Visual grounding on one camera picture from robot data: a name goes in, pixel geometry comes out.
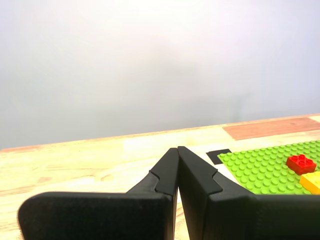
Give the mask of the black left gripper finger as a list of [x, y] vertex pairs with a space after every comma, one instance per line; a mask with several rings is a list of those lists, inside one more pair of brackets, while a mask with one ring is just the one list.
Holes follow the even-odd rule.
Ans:
[[192, 240], [317, 240], [317, 195], [254, 194], [184, 146], [178, 187]]
[[179, 154], [170, 148], [125, 193], [44, 192], [19, 208], [26, 240], [172, 240]]

